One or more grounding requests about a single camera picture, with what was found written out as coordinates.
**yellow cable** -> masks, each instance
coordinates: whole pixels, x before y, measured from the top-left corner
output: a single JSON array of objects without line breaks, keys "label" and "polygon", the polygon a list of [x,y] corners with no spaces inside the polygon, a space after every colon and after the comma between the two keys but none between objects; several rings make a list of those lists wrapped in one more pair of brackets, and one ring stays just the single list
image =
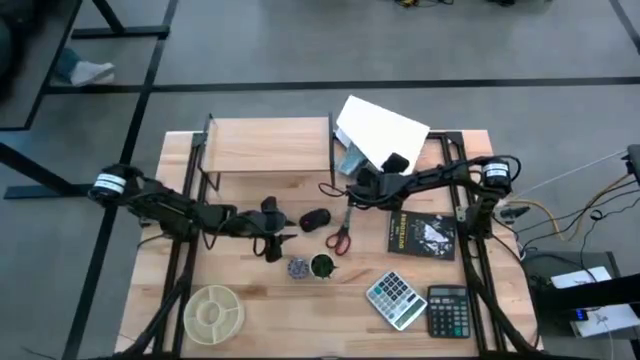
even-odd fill
[{"label": "yellow cable", "polygon": [[512,200],[512,201],[509,201],[509,204],[532,205],[532,206],[535,206],[538,209],[544,211],[547,214],[547,216],[549,217],[549,220],[551,220],[551,223],[553,224],[553,230],[558,234],[558,236],[560,237],[560,240],[564,241],[564,237],[560,233],[560,228],[558,227],[558,222],[556,221],[556,218],[553,216],[551,211],[549,211],[549,209],[547,209],[544,205],[542,205],[541,203],[539,203],[537,201],[524,200],[524,199]]},{"label": "yellow cable", "polygon": [[[626,174],[626,175],[622,176],[621,178],[619,178],[618,180],[612,182],[611,185],[609,185],[606,188],[600,190],[593,198],[591,198],[591,200],[589,200],[589,202],[585,206],[585,209],[591,207],[593,204],[595,204],[596,201],[598,201],[598,199],[602,196],[603,193],[605,193],[605,192],[609,191],[610,189],[616,187],[618,184],[620,184],[624,179],[628,178],[629,176],[631,176],[631,174]],[[567,241],[573,240],[573,238],[576,237],[576,235],[578,235],[578,233],[580,232],[580,226],[582,225],[582,219],[584,218],[584,214],[586,214],[586,213],[587,212],[584,211],[584,212],[582,212],[580,214],[580,217],[578,219],[578,223],[576,224],[576,231],[574,231],[574,233],[571,234],[571,236],[569,236]]]}]

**scissors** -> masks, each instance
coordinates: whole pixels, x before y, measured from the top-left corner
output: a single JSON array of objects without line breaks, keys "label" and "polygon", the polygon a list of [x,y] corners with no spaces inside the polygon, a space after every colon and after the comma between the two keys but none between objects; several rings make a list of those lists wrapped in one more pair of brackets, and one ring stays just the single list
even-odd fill
[{"label": "scissors", "polygon": [[344,222],[338,232],[329,235],[325,244],[329,249],[334,249],[336,255],[342,256],[349,251],[351,247],[351,236],[349,236],[349,223],[351,222],[351,211],[353,206],[347,208],[347,214],[344,216]]}]

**white paper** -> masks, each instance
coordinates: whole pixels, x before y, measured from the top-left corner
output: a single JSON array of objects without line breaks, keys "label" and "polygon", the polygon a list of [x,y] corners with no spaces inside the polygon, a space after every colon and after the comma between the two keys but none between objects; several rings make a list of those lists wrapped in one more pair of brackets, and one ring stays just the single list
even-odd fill
[{"label": "white paper", "polygon": [[[603,266],[589,269],[598,281],[611,280],[611,276]],[[551,278],[551,282],[558,289],[592,283],[593,278],[584,270]],[[589,311],[589,320],[575,321],[574,331],[580,336],[587,337],[609,331],[624,329],[640,325],[640,320],[629,305],[609,305],[595,311]]]},{"label": "white paper", "polygon": [[337,124],[378,169],[394,152],[407,159],[409,167],[404,175],[413,172],[429,134],[429,126],[353,95],[344,104]]}]

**metal stand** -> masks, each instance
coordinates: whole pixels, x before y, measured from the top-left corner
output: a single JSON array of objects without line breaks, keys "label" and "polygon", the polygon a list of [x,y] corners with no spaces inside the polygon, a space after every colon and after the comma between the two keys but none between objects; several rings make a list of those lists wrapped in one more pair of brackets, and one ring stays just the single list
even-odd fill
[{"label": "metal stand", "polygon": [[5,199],[42,199],[57,197],[82,197],[93,184],[71,184],[38,163],[0,143],[0,162],[27,176],[42,186],[9,186]]},{"label": "metal stand", "polygon": [[93,3],[109,24],[108,28],[77,29],[72,39],[104,39],[121,37],[157,36],[165,39],[169,35],[169,25],[124,27],[106,0],[93,0]]}]

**book cover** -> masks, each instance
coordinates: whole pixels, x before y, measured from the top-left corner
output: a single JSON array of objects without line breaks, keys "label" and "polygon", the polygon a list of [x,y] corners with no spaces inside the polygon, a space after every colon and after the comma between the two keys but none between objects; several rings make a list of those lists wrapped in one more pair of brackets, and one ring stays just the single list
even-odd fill
[{"label": "book cover", "polygon": [[395,211],[389,225],[388,251],[453,261],[455,226],[452,216]]}]

